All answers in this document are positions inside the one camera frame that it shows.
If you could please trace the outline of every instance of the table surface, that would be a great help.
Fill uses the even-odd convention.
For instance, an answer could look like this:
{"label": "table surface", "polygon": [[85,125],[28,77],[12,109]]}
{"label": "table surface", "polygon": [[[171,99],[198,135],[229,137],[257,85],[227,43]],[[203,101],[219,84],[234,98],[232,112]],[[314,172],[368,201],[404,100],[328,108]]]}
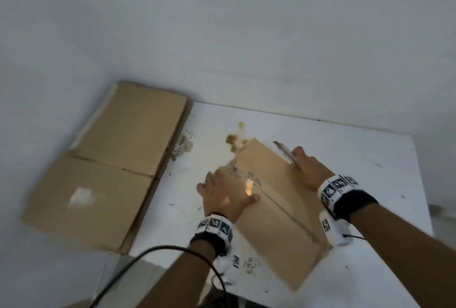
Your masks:
{"label": "table surface", "polygon": [[[379,203],[432,235],[410,136],[194,103],[183,131],[193,148],[169,162],[130,255],[158,245],[188,245],[203,218],[202,199],[195,187],[208,171],[233,158],[225,139],[230,133],[240,133],[239,122],[245,125],[246,138],[257,138],[277,153],[274,140],[290,149],[301,145],[332,171],[351,174]],[[350,228],[353,235],[359,235]],[[417,307],[364,240],[334,248],[296,292],[269,269],[242,235],[234,234],[232,246],[241,256],[241,267],[231,274],[227,290],[267,307]],[[145,260],[168,268],[179,255],[158,251]],[[243,268],[248,259],[254,268]]]}

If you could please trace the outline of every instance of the hand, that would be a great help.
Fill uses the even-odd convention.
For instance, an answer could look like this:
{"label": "hand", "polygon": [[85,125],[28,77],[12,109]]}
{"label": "hand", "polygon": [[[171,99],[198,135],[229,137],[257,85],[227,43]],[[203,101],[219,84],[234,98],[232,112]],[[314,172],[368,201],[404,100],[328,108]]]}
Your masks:
{"label": "hand", "polygon": [[334,176],[334,173],[317,161],[315,157],[306,155],[301,146],[295,148],[293,154],[296,156],[299,170],[303,174],[306,189],[316,192],[325,182],[325,179]]}
{"label": "hand", "polygon": [[206,181],[197,184],[197,192],[202,196],[205,216],[218,213],[224,215],[233,224],[247,206],[259,200],[258,194],[252,194],[245,199],[231,202],[220,169],[214,174],[208,172]]}

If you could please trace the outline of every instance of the wristband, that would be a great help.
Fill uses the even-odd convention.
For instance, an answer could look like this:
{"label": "wristband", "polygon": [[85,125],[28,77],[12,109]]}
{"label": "wristband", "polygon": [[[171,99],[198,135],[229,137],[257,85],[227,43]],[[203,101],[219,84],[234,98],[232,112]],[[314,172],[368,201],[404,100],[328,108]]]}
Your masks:
{"label": "wristband", "polygon": [[215,256],[218,257],[228,253],[232,239],[233,224],[222,215],[211,214],[198,224],[190,244],[196,240],[205,240],[214,247]]}
{"label": "wristband", "polygon": [[335,217],[350,222],[350,214],[369,204],[378,204],[350,176],[335,175],[318,189],[318,198]]}

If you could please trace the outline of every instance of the black cable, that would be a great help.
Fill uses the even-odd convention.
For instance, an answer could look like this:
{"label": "black cable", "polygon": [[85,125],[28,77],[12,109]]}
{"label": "black cable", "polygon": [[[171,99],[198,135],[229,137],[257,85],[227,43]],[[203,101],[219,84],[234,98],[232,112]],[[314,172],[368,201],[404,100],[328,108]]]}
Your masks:
{"label": "black cable", "polygon": [[222,277],[220,276],[219,272],[215,269],[214,265],[211,264],[211,262],[206,259],[204,256],[202,256],[200,253],[197,253],[195,251],[192,251],[191,249],[184,248],[184,247],[179,247],[179,246],[157,246],[157,247],[152,247],[149,249],[146,249],[143,251],[141,254],[139,254],[137,257],[135,257],[132,261],[130,261],[123,269],[121,269],[110,281],[109,283],[103,288],[103,290],[100,291],[100,293],[95,297],[95,299],[92,301],[90,306],[88,308],[94,308],[96,307],[101,299],[106,295],[106,293],[110,290],[110,288],[139,260],[141,259],[144,255],[149,254],[153,251],[158,251],[161,249],[171,249],[175,251],[182,251],[185,253],[192,254],[206,262],[206,264],[209,265],[209,267],[214,271],[215,276],[220,281],[220,284],[222,285],[223,293],[225,295],[225,299],[228,299],[227,297],[227,290],[225,288],[225,283],[223,282]]}
{"label": "black cable", "polygon": [[366,240],[364,237],[361,236],[354,236],[354,235],[347,235],[347,234],[342,234],[344,237],[353,237],[353,238],[359,238],[360,240]]}

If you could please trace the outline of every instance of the cardboard flap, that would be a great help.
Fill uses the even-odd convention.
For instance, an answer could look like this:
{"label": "cardboard flap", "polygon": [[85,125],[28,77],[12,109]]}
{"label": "cardboard flap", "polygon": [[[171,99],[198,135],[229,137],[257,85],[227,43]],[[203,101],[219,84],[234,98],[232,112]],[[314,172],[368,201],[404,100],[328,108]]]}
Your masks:
{"label": "cardboard flap", "polygon": [[119,82],[73,156],[152,176],[185,109],[187,97]]}
{"label": "cardboard flap", "polygon": [[22,220],[117,251],[150,184],[149,177],[64,154],[31,193]]}
{"label": "cardboard flap", "polygon": [[257,193],[236,228],[271,269],[297,290],[330,248],[318,214],[324,209],[316,193],[305,192],[293,167],[253,140],[222,174],[230,199]]}

